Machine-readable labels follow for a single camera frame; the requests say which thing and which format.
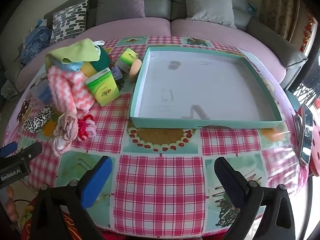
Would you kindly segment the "yellow green sponge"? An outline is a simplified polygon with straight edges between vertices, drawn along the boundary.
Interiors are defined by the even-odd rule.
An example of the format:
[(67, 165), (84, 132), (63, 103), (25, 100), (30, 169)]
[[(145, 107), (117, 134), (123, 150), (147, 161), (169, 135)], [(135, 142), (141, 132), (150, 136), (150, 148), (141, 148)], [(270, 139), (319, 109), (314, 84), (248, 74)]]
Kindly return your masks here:
[(100, 57), (98, 61), (84, 62), (81, 71), (86, 77), (91, 77), (94, 74), (106, 69), (111, 64), (111, 59), (107, 51), (102, 47), (98, 46), (100, 49)]

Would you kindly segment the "leopard print scrunchie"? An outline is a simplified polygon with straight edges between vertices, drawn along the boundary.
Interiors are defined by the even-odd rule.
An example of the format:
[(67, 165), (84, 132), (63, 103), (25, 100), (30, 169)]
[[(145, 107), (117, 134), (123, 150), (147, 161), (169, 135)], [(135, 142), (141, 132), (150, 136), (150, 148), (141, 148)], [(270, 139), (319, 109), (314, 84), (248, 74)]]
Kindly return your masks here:
[(44, 106), (38, 111), (37, 116), (28, 118), (25, 121), (24, 127), (30, 133), (38, 133), (52, 117), (53, 107)]

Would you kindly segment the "pink satin scrunchie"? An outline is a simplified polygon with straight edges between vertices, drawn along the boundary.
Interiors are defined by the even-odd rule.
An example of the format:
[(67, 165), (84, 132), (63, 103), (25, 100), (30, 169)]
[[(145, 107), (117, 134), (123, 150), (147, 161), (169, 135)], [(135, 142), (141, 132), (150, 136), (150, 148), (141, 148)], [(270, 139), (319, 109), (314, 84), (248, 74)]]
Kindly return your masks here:
[(73, 112), (64, 113), (57, 120), (53, 133), (52, 149), (56, 156), (70, 150), (72, 142), (78, 136), (78, 118)]

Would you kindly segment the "light grey cushion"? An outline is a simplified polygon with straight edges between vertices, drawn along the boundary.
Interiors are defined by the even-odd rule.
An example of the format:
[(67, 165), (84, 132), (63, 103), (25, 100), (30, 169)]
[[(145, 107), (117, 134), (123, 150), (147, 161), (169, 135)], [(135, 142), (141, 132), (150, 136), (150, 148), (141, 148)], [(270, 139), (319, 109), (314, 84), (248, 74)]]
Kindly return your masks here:
[(185, 0), (187, 19), (236, 29), (232, 0)]

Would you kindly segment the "teal bag on floor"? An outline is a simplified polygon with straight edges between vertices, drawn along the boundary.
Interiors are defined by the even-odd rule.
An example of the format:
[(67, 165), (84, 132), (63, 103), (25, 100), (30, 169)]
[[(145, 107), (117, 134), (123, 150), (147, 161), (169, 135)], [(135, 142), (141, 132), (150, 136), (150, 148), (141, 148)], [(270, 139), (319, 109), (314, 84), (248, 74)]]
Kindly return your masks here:
[(285, 90), (285, 94), (287, 95), (293, 109), (297, 112), (300, 108), (298, 99), (289, 90)]

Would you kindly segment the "red pink yarn scrunchie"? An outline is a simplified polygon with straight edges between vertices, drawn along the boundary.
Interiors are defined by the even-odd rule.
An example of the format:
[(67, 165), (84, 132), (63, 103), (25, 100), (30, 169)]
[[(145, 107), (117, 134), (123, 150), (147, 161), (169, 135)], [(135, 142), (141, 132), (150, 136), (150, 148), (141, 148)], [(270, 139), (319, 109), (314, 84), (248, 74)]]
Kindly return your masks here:
[(88, 114), (82, 119), (78, 119), (78, 135), (79, 141), (92, 139), (97, 135), (97, 125), (94, 122), (93, 116)]

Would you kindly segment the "round orange tin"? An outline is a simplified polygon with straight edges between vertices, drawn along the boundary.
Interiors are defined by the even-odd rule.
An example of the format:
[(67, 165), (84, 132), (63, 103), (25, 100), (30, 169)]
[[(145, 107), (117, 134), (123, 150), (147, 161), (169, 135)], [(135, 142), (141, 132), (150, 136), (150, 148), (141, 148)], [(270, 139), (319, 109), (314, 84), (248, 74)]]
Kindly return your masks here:
[(130, 72), (129, 72), (129, 80), (131, 82), (135, 82), (137, 80), (138, 73), (140, 71), (141, 66), (142, 66), (142, 61), (140, 59), (135, 59), (135, 61), (133, 61), (132, 66), (130, 68)]

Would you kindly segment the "black white patterned cushion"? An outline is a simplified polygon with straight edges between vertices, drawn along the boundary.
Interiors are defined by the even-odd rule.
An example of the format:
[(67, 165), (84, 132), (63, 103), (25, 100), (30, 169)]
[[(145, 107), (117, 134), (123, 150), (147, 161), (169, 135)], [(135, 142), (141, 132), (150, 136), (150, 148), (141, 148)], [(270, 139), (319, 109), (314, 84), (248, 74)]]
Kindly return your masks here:
[(88, 0), (72, 5), (53, 15), (50, 45), (75, 38), (86, 30)]

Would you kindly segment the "checkered picture tablecloth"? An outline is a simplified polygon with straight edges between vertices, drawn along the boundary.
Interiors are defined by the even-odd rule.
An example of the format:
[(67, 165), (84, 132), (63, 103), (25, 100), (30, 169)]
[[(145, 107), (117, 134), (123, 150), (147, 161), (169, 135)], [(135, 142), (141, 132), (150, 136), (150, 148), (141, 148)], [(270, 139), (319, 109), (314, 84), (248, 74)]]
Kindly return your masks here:
[(118, 233), (184, 238), (222, 233), (238, 212), (214, 173), (214, 162), (225, 157), (247, 180), (260, 186), (284, 184), (294, 196), (308, 179), (309, 171), (296, 156), (295, 110), (277, 80), (252, 53), (212, 41), (192, 43), (188, 38), (152, 36), (133, 50), (142, 56), (150, 47), (187, 47), (248, 53), (271, 86), (282, 122), (273, 128), (228, 127), (138, 128), (130, 119), (136, 84), (120, 85), (120, 97), (104, 107), (95, 102), (88, 114), (97, 135), (75, 139), (68, 152), (56, 156), (52, 137), (30, 133), (24, 123), (38, 114), (43, 102), (36, 97), (47, 85), (40, 69), (14, 110), (3, 142), (16, 141), (24, 148), (39, 141), (42, 153), (31, 162), (26, 184), (37, 191), (42, 184), (62, 186), (80, 178), (101, 155), (112, 160), (112, 171), (89, 214), (101, 228)]

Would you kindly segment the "smartphone on stand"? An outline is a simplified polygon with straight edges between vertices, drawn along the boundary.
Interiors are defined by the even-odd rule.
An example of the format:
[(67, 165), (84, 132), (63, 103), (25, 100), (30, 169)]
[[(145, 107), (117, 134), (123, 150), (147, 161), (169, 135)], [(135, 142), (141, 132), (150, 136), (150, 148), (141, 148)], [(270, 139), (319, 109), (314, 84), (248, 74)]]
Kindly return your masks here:
[(308, 166), (313, 146), (313, 114), (309, 107), (303, 104), (293, 119), (298, 141), (298, 159), (302, 166)]

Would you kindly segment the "light green cloth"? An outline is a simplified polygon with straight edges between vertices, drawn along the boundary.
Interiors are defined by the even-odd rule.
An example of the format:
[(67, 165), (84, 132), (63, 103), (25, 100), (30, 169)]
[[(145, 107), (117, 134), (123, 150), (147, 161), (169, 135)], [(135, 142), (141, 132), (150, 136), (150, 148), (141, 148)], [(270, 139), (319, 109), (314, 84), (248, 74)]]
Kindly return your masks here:
[(52, 58), (63, 64), (99, 61), (100, 53), (94, 42), (89, 39), (80, 40), (67, 47), (49, 52)]

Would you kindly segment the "patterned curtain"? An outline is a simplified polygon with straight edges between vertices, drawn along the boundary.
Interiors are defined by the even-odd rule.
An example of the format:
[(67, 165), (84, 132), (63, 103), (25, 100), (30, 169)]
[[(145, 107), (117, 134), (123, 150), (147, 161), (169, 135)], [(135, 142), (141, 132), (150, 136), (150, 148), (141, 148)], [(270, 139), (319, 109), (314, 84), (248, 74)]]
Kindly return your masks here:
[(302, 0), (262, 0), (259, 20), (289, 42), (302, 34), (303, 45), (309, 42), (314, 24)]

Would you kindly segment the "teal shallow tray box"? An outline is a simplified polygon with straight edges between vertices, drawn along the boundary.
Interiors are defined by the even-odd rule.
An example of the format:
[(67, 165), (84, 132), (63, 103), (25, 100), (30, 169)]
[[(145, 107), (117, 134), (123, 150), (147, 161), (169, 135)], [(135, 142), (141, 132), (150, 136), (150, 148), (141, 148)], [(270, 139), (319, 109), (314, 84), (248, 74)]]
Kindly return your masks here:
[(271, 86), (248, 53), (150, 47), (132, 95), (138, 128), (273, 128), (282, 122)]

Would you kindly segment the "red plastic stool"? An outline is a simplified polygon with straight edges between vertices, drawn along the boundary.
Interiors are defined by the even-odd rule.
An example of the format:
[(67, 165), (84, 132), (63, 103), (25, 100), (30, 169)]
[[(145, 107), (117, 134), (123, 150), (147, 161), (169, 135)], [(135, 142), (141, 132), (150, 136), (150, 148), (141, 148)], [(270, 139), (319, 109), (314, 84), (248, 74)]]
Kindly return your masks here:
[(313, 115), (313, 146), (308, 167), (312, 176), (319, 177), (319, 118), (315, 115)]

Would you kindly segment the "light blue face mask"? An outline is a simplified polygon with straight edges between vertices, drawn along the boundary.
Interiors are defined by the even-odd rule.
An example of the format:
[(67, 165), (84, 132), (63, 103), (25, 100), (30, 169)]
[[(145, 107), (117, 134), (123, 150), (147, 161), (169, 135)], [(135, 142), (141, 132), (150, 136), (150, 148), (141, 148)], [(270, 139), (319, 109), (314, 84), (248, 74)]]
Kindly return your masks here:
[[(97, 48), (98, 48), (98, 46), (103, 46), (105, 44), (104, 41), (93, 41), (93, 42)], [(56, 59), (52, 58), (51, 56), (50, 56), (50, 58), (51, 58), (52, 63), (55, 66), (57, 66), (61, 70), (68, 71), (68, 72), (79, 71), (84, 63), (84, 62), (77, 62), (77, 63), (63, 64), (63, 63), (58, 62)]]

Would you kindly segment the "purple cushion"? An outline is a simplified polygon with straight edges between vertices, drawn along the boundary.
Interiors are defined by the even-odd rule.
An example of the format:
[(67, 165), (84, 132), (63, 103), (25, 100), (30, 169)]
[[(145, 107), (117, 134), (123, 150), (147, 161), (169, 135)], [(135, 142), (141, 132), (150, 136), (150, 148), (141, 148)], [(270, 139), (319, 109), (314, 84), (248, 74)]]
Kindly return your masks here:
[(98, 0), (96, 24), (144, 18), (144, 0)]

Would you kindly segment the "purple cartoon packet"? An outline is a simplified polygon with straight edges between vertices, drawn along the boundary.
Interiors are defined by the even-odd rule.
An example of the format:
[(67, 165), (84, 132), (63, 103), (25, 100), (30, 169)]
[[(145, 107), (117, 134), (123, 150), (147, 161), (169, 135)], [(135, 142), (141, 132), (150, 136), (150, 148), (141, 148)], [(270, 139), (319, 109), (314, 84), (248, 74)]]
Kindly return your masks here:
[(123, 78), (123, 74), (121, 72), (121, 69), (117, 65), (111, 66), (110, 70), (112, 72), (112, 75), (113, 75), (113, 78), (115, 81)]

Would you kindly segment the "pink white fluffy towel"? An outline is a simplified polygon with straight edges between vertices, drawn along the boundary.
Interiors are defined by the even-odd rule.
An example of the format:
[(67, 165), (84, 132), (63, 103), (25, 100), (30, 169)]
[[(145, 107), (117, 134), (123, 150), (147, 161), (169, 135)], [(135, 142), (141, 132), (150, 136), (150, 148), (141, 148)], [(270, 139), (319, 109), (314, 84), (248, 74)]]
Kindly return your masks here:
[(53, 65), (47, 77), (54, 105), (60, 113), (72, 112), (81, 118), (94, 105), (95, 98), (86, 86), (87, 77), (82, 71), (67, 72)]

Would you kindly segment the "blue clothes pile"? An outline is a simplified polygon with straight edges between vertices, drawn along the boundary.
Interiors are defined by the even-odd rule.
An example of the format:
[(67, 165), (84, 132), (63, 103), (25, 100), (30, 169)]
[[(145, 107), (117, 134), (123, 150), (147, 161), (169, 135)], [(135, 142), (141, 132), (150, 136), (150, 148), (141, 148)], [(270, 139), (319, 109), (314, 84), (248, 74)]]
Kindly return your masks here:
[(36, 27), (24, 38), (20, 48), (18, 59), (22, 68), (49, 46), (51, 33), (52, 30), (47, 27), (47, 20), (39, 19)]

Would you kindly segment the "grey sofa with pink seat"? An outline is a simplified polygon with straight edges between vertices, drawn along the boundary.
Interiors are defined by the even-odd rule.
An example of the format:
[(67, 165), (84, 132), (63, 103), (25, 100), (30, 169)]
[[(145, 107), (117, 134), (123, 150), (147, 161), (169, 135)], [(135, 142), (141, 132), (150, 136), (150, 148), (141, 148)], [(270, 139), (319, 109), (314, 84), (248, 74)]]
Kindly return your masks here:
[(81, 38), (106, 41), (134, 36), (178, 36), (211, 40), (254, 54), (282, 87), (288, 86), (308, 58), (294, 45), (256, 20), (249, 12), (249, 0), (232, 0), (236, 30), (211, 22), (189, 20), (185, 0), (145, 0), (145, 18), (119, 20), (98, 26), (98, 0), (68, 0), (44, 15), (48, 28), (53, 15), (62, 9), (88, 1), (86, 30)]

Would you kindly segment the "green tissue pack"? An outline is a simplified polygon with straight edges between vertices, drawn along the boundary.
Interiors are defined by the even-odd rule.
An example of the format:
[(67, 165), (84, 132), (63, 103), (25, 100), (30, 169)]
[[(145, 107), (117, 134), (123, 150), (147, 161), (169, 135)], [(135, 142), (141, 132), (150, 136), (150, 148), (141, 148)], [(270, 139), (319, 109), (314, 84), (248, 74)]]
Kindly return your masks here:
[(120, 91), (110, 68), (106, 68), (87, 78), (85, 83), (101, 107), (120, 97)]
[(126, 48), (124, 52), (117, 59), (115, 65), (122, 71), (129, 74), (131, 66), (136, 59), (139, 59), (139, 55), (130, 48)]

